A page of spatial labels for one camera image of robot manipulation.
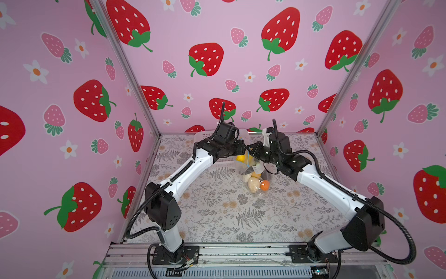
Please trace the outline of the small yellow toy lemon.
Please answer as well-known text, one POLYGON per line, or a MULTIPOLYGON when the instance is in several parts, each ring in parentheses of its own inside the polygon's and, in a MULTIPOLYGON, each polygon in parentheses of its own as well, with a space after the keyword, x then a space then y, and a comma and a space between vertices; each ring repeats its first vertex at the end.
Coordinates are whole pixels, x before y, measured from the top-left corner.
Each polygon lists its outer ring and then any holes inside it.
POLYGON ((246 159, 246 156, 245 156, 245 155, 238 155, 238 156, 236 157, 236 160, 237 160, 238 162, 244 162, 245 159, 246 159))

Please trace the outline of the clear zip top bag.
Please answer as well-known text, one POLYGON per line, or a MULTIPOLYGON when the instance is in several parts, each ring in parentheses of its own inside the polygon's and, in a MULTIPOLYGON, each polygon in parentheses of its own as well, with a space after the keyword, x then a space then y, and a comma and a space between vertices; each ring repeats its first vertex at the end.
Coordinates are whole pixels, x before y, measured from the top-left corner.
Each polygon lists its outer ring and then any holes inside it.
MULTIPOLYGON (((263 181, 263 180, 269 181, 270 182, 270 186, 271 186, 272 174, 267 172, 266 166, 264 165, 264 163, 262 161, 259 161, 259 160, 255 159, 255 158, 253 158, 248 153, 247 150, 246 150, 246 153, 244 155, 246 156, 246 159, 245 159, 244 162, 238 162, 236 160, 236 161, 234 161, 234 163, 235 163, 235 166, 236 166, 236 172, 237 172, 239 178, 241 179, 242 183, 246 187, 246 189, 249 191, 247 183, 243 182, 242 177, 245 174, 249 174, 249 173, 253 174, 253 172, 256 172, 257 174, 261 174, 261 178, 259 178, 259 179, 261 181, 263 181)), ((254 197, 263 196, 263 195, 266 194, 266 192, 267 191, 262 191, 261 189, 259 189, 255 194, 252 194, 249 191, 250 195, 253 195, 254 197)))

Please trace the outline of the orange toy slice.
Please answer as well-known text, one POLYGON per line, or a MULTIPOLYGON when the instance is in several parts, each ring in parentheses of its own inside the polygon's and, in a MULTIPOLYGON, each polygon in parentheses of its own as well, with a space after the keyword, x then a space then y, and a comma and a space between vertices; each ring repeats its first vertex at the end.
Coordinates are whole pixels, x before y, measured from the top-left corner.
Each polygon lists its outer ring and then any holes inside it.
POLYGON ((261 189, 262 191, 268 191, 269 188, 270 188, 270 182, 267 181, 267 180, 263 180, 263 181, 261 182, 261 184, 260 184, 260 189, 261 189))

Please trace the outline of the beige toy bun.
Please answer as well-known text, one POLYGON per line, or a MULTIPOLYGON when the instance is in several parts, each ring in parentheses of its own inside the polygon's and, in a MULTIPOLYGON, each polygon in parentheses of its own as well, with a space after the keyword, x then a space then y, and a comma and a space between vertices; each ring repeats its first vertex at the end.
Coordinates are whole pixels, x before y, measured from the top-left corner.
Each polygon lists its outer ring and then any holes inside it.
POLYGON ((249 191, 255 194, 261 188, 261 180, 256 177, 250 177, 247 182, 249 191))

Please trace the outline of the white plastic basket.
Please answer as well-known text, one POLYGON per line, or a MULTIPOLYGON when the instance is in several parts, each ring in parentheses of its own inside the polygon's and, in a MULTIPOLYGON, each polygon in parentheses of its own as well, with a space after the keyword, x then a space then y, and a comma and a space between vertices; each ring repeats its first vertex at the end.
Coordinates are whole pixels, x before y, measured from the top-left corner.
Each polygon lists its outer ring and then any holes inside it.
MULTIPOLYGON (((213 131, 201 131, 195 134, 194 136, 194 142, 200 142, 201 140, 210 137, 213 134, 213 131)), ((239 130, 239 139, 244 140, 244 143, 246 145, 249 145, 252 143, 252 139, 250 138, 250 134, 246 129, 240 129, 239 130)), ((222 165, 224 163, 232 163, 236 161, 236 157, 228 157, 228 158, 221 158, 216 162, 216 165, 222 165)))

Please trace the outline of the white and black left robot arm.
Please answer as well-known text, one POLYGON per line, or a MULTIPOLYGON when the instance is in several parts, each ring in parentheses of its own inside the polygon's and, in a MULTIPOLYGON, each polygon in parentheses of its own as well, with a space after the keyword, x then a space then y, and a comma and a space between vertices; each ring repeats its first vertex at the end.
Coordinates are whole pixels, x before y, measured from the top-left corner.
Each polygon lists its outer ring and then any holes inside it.
POLYGON ((226 123, 224 120, 225 104, 222 103, 216 129, 210 137, 194 143, 191 157, 167 179, 146 185, 145 200, 132 215, 125 229, 124 237, 127 239, 155 231, 160 240, 160 248, 170 263, 177 264, 186 260, 181 270, 193 261, 185 257, 185 244, 177 227, 182 215, 178 201, 195 179, 219 159, 241 155, 246 151, 243 140, 238 138, 239 129, 232 122, 226 123), (131 232, 142 212, 147 214, 154 226, 131 232))

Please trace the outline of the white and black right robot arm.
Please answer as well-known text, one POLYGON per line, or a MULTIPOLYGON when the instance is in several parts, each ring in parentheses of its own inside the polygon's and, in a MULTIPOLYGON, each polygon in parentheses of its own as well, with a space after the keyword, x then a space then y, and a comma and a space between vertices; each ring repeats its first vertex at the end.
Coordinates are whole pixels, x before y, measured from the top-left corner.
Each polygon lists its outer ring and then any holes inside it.
POLYGON ((320 262, 325 254, 352 248, 362 252, 370 250, 398 265, 408 265, 415 260, 417 251, 414 239, 400 221, 384 210, 380 199, 368 199, 331 179, 322 172, 312 152, 305 149, 293 151, 288 136, 280 133, 276 124, 269 127, 267 132, 268 143, 258 141, 248 145, 248 153, 259 161, 275 165, 279 173, 315 191, 348 221, 309 240, 306 254, 311 261, 320 262), (409 252, 403 259, 391 257, 373 246, 385 229, 386 219, 399 228, 408 243, 409 252))

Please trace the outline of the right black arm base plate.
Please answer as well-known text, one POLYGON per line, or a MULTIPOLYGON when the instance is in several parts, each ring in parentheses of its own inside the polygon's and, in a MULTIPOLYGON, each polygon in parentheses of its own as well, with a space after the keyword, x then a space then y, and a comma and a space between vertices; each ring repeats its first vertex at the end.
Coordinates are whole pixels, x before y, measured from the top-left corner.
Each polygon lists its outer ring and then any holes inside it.
POLYGON ((338 263, 335 253, 322 253, 317 247, 307 245, 289 245, 289 251, 285 253, 291 257, 293 263, 338 263))

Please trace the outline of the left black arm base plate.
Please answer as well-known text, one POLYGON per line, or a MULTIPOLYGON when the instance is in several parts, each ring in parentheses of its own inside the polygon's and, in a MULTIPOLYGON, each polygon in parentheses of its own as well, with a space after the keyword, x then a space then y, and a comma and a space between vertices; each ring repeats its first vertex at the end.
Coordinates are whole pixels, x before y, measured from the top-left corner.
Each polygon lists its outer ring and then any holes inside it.
POLYGON ((175 252, 170 252, 164 246, 155 246, 149 252, 151 264, 153 265, 183 265, 193 260, 198 263, 200 246, 180 246, 175 252))

